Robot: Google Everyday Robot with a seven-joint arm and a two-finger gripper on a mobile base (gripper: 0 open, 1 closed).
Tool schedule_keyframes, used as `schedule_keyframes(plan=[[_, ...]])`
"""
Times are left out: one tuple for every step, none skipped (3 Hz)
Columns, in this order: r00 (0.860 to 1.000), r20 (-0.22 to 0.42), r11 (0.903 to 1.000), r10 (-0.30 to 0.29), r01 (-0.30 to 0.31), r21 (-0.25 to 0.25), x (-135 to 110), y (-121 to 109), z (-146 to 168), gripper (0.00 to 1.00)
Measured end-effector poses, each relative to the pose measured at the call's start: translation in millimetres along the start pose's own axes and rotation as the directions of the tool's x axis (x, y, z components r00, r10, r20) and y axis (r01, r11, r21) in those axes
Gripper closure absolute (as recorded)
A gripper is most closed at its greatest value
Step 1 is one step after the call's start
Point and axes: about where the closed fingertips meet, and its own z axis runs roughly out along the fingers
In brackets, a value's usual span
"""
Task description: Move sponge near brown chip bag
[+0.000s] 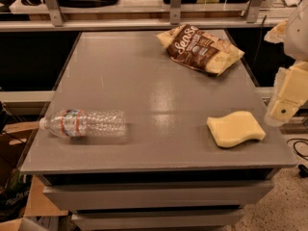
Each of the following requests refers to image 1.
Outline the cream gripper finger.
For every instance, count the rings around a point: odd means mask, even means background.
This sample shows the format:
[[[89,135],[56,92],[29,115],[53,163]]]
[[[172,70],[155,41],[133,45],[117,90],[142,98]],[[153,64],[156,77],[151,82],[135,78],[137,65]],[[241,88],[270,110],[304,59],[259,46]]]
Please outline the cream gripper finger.
[[[269,30],[264,36],[264,40],[270,43],[281,43],[284,41],[287,21],[282,21]]]
[[[279,127],[287,123],[299,109],[299,107],[283,101],[280,97],[280,91],[282,89],[287,70],[288,69],[286,68],[279,68],[275,76],[273,94],[265,114],[265,123],[268,126]]]

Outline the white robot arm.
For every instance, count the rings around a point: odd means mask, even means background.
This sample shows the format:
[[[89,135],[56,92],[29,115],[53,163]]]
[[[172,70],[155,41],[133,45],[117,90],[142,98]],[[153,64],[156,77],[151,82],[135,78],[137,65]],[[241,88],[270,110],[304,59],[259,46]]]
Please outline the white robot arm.
[[[265,122],[278,127],[308,101],[308,0],[302,0],[289,19],[267,32],[264,40],[282,42],[284,53],[295,60],[289,68],[280,67],[275,75]]]

